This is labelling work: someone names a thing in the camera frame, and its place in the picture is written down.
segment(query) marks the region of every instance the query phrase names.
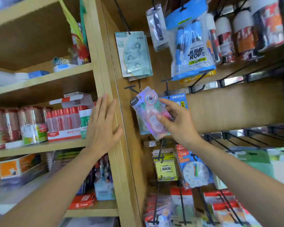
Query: wooden shelf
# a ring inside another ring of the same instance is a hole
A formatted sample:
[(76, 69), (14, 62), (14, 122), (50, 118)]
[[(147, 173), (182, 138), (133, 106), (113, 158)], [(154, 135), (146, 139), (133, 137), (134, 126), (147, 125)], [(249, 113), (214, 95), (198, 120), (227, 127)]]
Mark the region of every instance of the wooden shelf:
[(0, 150), (0, 158), (15, 156), (15, 155), (40, 153), (46, 151), (63, 150), (63, 149), (70, 149), (70, 148), (84, 147), (84, 146), (85, 146), (85, 139), (81, 138), (56, 141), (56, 142), (44, 142), (35, 145), (33, 144), (27, 145), (20, 148), (2, 149)]
[(93, 206), (80, 210), (68, 210), (64, 217), (118, 217), (116, 200), (96, 201)]
[[(79, 0), (63, 0), (80, 22)], [(0, 68), (17, 71), (68, 55), (70, 26), (58, 0), (24, 0), (0, 11)]]
[(63, 94), (95, 90), (92, 64), (84, 64), (25, 82), (0, 87), (0, 106), (17, 107), (59, 99)]

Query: clock face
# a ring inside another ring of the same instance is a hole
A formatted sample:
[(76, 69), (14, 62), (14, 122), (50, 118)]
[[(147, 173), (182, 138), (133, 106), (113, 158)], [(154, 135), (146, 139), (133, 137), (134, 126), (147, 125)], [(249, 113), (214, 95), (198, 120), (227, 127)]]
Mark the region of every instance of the clock face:
[(183, 168), (183, 177), (191, 188), (208, 184), (209, 172), (201, 162), (189, 162)]

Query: red package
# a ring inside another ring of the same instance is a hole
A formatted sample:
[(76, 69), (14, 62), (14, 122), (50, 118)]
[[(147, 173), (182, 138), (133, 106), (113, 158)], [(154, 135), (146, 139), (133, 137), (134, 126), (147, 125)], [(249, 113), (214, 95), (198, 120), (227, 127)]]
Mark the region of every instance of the red package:
[(68, 209), (75, 210), (75, 209), (90, 207), (94, 204), (95, 200), (96, 200), (96, 194), (94, 193), (75, 196)]

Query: correction tape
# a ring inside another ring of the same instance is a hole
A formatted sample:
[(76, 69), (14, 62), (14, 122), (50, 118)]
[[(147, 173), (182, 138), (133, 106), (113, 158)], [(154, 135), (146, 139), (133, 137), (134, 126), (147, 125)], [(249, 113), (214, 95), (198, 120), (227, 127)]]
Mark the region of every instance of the correction tape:
[(156, 140), (170, 135), (166, 127), (157, 120), (157, 115), (162, 115), (173, 121), (173, 118), (158, 100), (158, 95), (150, 87), (146, 87), (131, 102), (131, 106), (141, 118)]

